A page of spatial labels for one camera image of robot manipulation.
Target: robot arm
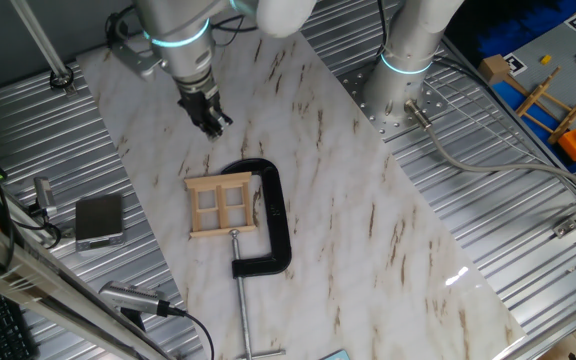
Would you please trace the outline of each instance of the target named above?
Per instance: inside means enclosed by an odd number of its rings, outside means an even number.
[[[209,18],[233,8],[256,19],[259,28],[269,35],[286,37],[299,30],[308,19],[315,2],[133,0],[144,36],[150,41],[153,58],[140,60],[123,42],[109,41],[113,53],[141,75],[152,73],[157,63],[170,74],[181,94],[179,105],[188,112],[195,126],[210,140],[216,140],[232,124],[232,120],[221,109],[219,89],[212,74],[215,42]]]

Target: metal rod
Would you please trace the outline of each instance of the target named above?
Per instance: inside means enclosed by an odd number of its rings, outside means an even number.
[[[41,28],[41,25],[26,0],[10,0],[10,2],[24,22],[24,25],[26,25],[28,32],[30,32],[30,35],[35,40],[35,43],[46,58],[46,61],[48,61],[48,65],[50,65],[55,75],[57,75],[58,78],[69,78],[70,72],[66,69],[59,55],[57,55],[55,48],[50,43],[50,40],[48,40],[46,33]]]
[[[232,235],[232,249],[235,254],[235,260],[239,260],[239,230],[230,231]],[[239,290],[239,310],[241,310],[241,325],[244,329],[244,348],[246,350],[246,360],[252,360],[252,347],[250,346],[250,329],[248,328],[248,315],[246,311],[246,294],[244,293],[244,279],[237,277],[237,289]]]

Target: white marble surface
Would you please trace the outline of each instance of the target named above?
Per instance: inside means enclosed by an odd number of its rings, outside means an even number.
[[[215,143],[176,105],[166,74],[145,83],[100,49],[78,58],[191,314],[216,359],[243,352],[229,236],[190,239],[183,179],[264,157],[281,176],[293,259],[245,280],[253,350],[320,359],[492,359],[524,335],[306,40],[240,34],[215,59],[233,120]],[[258,230],[242,257],[268,249]]]

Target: gray cable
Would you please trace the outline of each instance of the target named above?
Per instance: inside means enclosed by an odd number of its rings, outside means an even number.
[[[546,172],[549,172],[549,173],[552,173],[555,175],[563,176],[563,177],[569,179],[570,181],[576,183],[576,175],[571,174],[567,171],[558,169],[554,166],[548,166],[548,165],[542,165],[542,164],[530,164],[530,163],[528,163],[528,164],[525,164],[525,163],[506,164],[506,165],[498,165],[498,166],[473,166],[473,165],[464,164],[462,162],[459,162],[458,160],[456,160],[452,156],[450,156],[450,154],[448,154],[446,149],[444,149],[444,147],[439,142],[439,139],[437,138],[437,135],[435,134],[435,131],[432,129],[432,127],[427,128],[426,132],[428,133],[430,140],[432,140],[432,142],[437,147],[437,151],[439,151],[439,153],[446,159],[446,161],[448,161],[451,165],[453,165],[457,168],[460,168],[462,170],[471,171],[471,172],[510,171],[510,170],[515,170],[515,169],[539,170],[539,171],[546,171]]]

